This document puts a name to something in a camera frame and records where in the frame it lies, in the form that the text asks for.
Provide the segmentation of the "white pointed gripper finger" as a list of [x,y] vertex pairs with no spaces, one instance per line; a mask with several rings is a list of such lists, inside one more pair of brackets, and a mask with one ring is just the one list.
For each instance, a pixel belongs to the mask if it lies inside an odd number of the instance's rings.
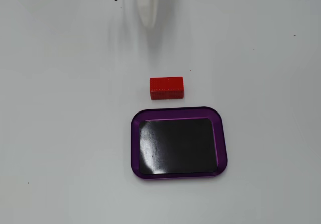
[[149,29],[156,23],[159,0],[137,0],[138,12],[143,25]]

